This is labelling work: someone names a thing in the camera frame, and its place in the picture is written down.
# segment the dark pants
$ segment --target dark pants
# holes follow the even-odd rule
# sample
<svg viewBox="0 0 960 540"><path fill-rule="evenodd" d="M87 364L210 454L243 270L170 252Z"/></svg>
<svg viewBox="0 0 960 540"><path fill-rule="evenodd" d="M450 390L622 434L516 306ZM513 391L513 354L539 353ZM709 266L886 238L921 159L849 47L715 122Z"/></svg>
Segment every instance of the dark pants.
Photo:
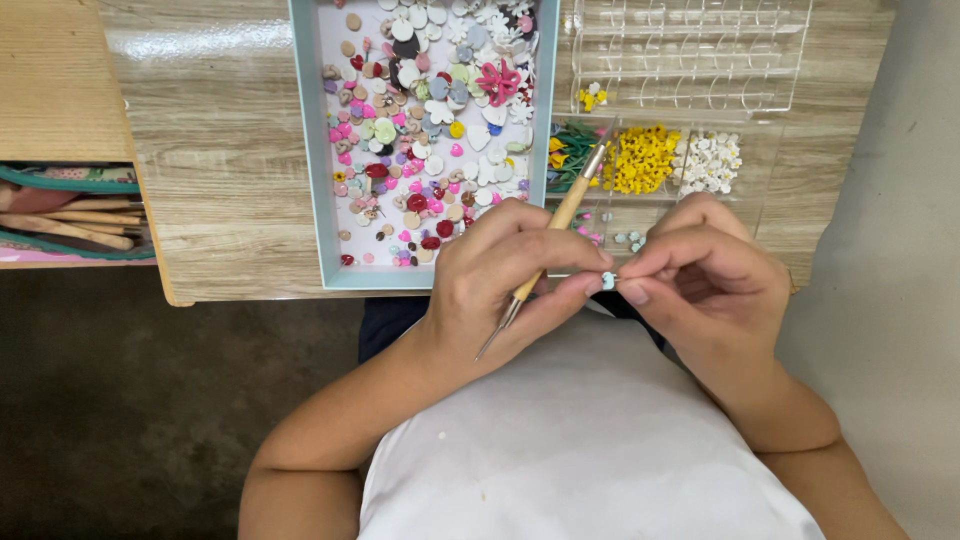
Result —
<svg viewBox="0 0 960 540"><path fill-rule="evenodd" d="M602 291L590 297L617 319L634 319L650 332L657 348L663 351L666 340L650 327L620 293ZM420 320L430 304L429 296L394 296L368 298L364 303L360 324L360 363L379 355L390 347L414 323Z"/></svg>

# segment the fingernail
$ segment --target fingernail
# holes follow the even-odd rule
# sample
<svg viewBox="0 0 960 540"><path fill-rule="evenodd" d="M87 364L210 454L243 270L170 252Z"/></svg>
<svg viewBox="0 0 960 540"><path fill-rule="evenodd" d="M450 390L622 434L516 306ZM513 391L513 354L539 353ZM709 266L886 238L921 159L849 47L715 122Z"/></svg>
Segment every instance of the fingernail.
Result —
<svg viewBox="0 0 960 540"><path fill-rule="evenodd" d="M610 255L610 252L603 248L597 248L597 251L600 252L600 258L604 260L609 265L613 265L613 256Z"/></svg>
<svg viewBox="0 0 960 540"><path fill-rule="evenodd" d="M620 286L617 287L617 290L627 299L627 302L634 306L643 306L650 300L650 297L647 296L647 291L643 290L643 287L636 282L621 283Z"/></svg>
<svg viewBox="0 0 960 540"><path fill-rule="evenodd" d="M587 294L587 298L593 296L594 294L603 290L603 281L598 277L595 281L590 282L587 285L587 288L584 289L584 292Z"/></svg>

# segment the wood grain surface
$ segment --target wood grain surface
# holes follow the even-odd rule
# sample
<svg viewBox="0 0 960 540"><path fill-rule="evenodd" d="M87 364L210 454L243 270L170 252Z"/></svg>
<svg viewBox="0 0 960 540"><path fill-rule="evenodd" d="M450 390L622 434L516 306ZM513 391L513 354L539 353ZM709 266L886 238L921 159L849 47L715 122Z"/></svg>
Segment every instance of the wood grain surface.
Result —
<svg viewBox="0 0 960 540"><path fill-rule="evenodd" d="M286 2L127 0L100 11L168 299L375 294L321 283ZM809 282L894 15L890 0L815 2L757 233L797 284ZM563 100L564 71L557 85Z"/></svg>
<svg viewBox="0 0 960 540"><path fill-rule="evenodd" d="M0 3L0 160L133 160L93 3Z"/></svg>

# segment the person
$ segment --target person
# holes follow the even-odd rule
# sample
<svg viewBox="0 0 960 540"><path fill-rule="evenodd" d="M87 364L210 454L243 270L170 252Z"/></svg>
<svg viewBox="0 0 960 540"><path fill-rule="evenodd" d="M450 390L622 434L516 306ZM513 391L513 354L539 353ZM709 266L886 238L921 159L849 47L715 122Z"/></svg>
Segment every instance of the person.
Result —
<svg viewBox="0 0 960 540"><path fill-rule="evenodd" d="M786 269L726 207L685 197L617 270L682 366L584 309L613 258L550 216L507 199L444 245L422 319L267 437L240 538L906 538L774 358ZM511 291L568 266L474 362Z"/></svg>

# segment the white t-shirt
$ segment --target white t-shirt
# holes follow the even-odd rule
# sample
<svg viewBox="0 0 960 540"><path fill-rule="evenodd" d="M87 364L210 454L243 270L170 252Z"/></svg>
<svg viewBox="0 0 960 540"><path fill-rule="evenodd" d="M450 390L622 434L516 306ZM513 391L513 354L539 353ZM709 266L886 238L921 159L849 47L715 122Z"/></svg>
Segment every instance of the white t-shirt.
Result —
<svg viewBox="0 0 960 540"><path fill-rule="evenodd" d="M360 538L824 536L640 324L584 309L383 437Z"/></svg>

